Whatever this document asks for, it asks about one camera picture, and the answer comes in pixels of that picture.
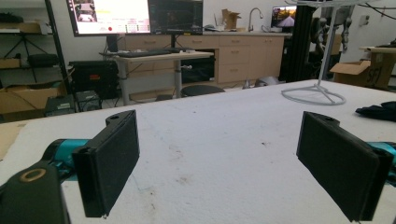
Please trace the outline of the dark computer monitor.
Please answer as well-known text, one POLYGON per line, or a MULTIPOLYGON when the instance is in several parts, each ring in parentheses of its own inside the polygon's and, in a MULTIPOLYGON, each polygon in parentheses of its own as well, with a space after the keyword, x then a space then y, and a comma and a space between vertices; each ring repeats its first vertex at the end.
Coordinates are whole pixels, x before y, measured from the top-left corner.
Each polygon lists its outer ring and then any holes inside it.
POLYGON ((148 0, 150 31, 155 35, 201 35, 203 0, 148 0))

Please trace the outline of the light wooden desk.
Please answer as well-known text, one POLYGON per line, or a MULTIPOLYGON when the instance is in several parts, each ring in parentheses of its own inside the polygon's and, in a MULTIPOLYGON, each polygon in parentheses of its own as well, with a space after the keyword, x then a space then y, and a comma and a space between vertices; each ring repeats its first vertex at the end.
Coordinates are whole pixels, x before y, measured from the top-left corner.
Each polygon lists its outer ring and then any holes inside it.
POLYGON ((131 94, 145 91, 174 88, 176 90, 176 98, 180 98, 182 89, 181 62, 183 60, 196 60, 209 58, 211 56, 213 56, 213 53, 202 51, 170 53, 135 58, 120 57, 116 53, 109 54, 109 57, 117 63, 119 69, 119 83, 124 105, 132 104, 132 100, 130 99, 131 94), (130 74, 130 71, 128 70, 129 64, 163 62, 173 63, 173 70, 170 73, 160 73, 142 77, 128 77, 130 74))

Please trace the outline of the black round stool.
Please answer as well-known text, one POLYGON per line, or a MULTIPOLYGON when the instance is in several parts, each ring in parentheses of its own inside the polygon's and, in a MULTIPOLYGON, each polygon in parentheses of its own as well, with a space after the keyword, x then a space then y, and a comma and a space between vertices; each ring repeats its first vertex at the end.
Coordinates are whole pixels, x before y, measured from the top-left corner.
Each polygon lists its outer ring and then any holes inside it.
POLYGON ((183 97, 191 97, 220 92, 224 92, 224 89, 209 85, 192 85, 183 88, 180 93, 183 97))

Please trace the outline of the black metal column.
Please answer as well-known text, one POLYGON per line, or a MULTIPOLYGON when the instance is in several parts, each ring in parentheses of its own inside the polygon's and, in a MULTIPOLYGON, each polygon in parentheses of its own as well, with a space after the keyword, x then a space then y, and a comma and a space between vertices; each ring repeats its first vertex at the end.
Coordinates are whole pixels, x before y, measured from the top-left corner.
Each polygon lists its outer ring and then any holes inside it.
POLYGON ((289 72, 287 82, 305 80, 305 67, 308 62, 310 29, 315 9, 308 6, 297 6, 294 29, 291 41, 289 72))

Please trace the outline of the small screen with picture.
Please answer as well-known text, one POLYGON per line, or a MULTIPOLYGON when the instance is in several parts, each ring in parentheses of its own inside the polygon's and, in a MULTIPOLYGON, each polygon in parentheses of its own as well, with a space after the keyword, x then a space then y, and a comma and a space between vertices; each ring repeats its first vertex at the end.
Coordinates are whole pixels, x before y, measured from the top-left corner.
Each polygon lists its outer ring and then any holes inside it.
POLYGON ((295 23, 296 6, 273 7, 271 26, 275 28, 291 28, 295 23))

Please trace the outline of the metal faucet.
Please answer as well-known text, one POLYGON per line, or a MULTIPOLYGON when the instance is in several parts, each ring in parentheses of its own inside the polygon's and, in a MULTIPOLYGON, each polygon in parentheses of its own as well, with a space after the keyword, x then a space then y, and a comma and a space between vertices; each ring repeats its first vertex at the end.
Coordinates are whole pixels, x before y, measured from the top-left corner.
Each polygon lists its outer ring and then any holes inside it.
POLYGON ((254 30, 254 24, 257 20, 262 20, 263 14, 262 11, 258 7, 254 7, 249 11, 248 15, 248 26, 247 30, 252 32, 254 30))

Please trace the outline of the black computer box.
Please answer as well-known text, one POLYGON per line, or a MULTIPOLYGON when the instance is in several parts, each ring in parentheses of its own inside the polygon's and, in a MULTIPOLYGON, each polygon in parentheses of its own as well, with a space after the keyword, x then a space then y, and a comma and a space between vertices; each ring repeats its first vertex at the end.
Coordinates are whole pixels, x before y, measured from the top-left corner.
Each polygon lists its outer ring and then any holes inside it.
POLYGON ((80 91, 76 93, 78 110, 80 112, 93 111, 102 108, 101 99, 95 91, 80 91))

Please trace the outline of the black keyboard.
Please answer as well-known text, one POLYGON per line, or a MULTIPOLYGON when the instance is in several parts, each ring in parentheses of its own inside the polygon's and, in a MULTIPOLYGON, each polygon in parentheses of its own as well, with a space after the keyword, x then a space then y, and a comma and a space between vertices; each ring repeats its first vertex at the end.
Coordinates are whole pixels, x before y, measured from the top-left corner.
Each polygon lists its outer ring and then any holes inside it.
POLYGON ((123 58, 138 58, 138 57, 148 57, 148 56, 157 56, 157 55, 166 55, 171 54, 168 50, 148 50, 148 51, 125 51, 117 53, 117 56, 123 58))

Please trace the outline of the small cardboard box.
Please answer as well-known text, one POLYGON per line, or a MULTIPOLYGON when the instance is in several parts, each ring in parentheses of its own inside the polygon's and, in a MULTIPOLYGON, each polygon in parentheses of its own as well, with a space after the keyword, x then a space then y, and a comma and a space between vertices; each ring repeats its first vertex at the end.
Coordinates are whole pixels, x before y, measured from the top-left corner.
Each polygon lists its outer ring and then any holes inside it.
POLYGON ((238 12, 232 12, 227 8, 222 11, 222 22, 225 24, 225 30, 232 30, 236 28, 237 20, 240 19, 238 12))

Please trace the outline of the black equipment case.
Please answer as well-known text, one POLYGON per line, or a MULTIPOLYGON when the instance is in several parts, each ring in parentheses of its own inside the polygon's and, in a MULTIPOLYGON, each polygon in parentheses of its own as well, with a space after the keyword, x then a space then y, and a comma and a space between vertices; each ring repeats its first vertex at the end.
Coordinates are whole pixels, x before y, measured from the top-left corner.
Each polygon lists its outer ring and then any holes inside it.
POLYGON ((74 61, 71 85, 75 92, 94 91, 102 100, 118 96, 118 66, 114 61, 74 61))

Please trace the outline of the bright computer monitor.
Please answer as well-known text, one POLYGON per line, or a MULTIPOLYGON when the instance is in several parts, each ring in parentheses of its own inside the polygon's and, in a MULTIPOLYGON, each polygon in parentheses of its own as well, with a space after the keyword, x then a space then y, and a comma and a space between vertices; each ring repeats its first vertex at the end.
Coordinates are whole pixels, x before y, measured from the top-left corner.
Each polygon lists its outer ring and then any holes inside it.
POLYGON ((75 36, 148 34, 149 0, 65 0, 75 36))

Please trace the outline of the large cardboard box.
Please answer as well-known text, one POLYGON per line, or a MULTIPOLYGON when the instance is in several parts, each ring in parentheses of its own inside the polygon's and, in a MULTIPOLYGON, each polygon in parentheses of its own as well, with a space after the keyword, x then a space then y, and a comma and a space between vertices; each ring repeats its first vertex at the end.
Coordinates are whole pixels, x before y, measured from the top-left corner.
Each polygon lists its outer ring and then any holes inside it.
POLYGON ((42 118, 50 97, 66 95, 66 87, 60 80, 11 85, 0 90, 0 116, 5 121, 42 118))

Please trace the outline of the white metal stand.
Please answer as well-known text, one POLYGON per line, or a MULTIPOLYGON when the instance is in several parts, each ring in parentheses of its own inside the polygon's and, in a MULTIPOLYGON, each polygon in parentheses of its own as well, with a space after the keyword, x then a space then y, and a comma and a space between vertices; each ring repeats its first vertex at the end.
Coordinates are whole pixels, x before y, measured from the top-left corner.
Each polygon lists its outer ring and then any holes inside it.
POLYGON ((321 17, 324 25, 326 25, 327 19, 330 19, 330 25, 327 38, 324 38, 324 34, 321 35, 322 39, 326 40, 326 45, 318 75, 318 81, 312 86, 283 90, 281 93, 285 98, 298 103, 311 105, 342 105, 346 102, 346 98, 344 96, 330 92, 328 89, 322 87, 321 81, 327 74, 327 69, 329 68, 332 44, 334 42, 337 27, 346 23, 343 32, 348 33, 354 6, 362 3, 368 3, 370 1, 375 0, 291 0, 290 4, 298 7, 320 7, 321 11, 324 13, 324 16, 321 17), (293 91, 317 92, 324 96, 324 100, 309 100, 305 99, 303 96, 293 96, 291 94, 293 91))

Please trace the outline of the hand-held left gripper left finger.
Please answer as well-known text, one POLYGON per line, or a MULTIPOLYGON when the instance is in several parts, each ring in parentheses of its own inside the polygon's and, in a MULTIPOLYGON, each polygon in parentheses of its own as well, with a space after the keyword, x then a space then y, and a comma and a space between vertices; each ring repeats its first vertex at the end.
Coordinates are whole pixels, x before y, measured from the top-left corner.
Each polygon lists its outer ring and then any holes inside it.
POLYGON ((72 153, 86 217, 108 216, 139 159, 136 112, 106 119, 106 127, 72 153))

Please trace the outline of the grey electronic device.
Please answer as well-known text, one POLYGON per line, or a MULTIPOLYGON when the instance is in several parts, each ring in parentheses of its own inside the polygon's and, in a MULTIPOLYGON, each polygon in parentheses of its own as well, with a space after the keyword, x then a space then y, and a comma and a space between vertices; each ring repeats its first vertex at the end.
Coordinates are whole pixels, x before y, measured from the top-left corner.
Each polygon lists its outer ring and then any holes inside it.
POLYGON ((49 97, 44 110, 46 117, 73 114, 75 112, 75 101, 71 94, 49 97))

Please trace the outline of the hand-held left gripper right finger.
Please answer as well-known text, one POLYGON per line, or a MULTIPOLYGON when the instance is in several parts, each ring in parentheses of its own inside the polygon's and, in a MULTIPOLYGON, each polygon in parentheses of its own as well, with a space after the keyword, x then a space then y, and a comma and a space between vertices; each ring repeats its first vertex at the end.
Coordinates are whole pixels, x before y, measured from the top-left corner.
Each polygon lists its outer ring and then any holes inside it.
POLYGON ((365 142, 325 115, 303 113, 296 154, 350 221, 371 221, 394 183, 392 142, 365 142))

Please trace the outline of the black shelf rack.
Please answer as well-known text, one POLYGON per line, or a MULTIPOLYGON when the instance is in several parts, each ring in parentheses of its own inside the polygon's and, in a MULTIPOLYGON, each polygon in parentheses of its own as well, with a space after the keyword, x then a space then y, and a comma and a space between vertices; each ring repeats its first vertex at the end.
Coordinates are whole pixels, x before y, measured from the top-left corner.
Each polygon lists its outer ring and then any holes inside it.
POLYGON ((15 84, 62 81, 70 91, 63 50, 50 0, 0 0, 0 13, 21 17, 23 23, 0 22, 0 83, 15 84), (55 54, 58 62, 32 67, 28 58, 55 54))

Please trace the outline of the dark cloth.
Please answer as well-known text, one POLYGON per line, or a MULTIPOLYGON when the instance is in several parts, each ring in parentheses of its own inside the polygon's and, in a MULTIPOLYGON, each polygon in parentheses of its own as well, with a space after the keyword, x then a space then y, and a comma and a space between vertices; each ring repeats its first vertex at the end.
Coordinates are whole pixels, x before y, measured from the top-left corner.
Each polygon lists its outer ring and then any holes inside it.
POLYGON ((396 122, 396 101, 357 108, 356 113, 371 119, 396 122))

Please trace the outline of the open cardboard box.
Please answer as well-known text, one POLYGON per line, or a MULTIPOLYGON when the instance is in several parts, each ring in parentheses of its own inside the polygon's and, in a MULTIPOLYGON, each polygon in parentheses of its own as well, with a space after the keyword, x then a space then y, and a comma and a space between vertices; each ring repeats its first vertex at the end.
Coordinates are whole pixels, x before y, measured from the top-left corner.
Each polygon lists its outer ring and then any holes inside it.
POLYGON ((331 72, 334 73, 333 81, 385 90, 396 64, 396 48, 361 47, 361 49, 370 59, 337 63, 331 69, 331 72))

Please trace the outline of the wooden cabinet with drawers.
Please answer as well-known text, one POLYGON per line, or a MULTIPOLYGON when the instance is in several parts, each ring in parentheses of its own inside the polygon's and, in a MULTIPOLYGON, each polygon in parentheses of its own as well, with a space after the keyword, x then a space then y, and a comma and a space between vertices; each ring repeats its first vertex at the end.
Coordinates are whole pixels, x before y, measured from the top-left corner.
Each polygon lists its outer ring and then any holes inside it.
POLYGON ((215 52, 218 84, 278 77, 287 35, 258 32, 206 32, 179 35, 175 46, 215 52))

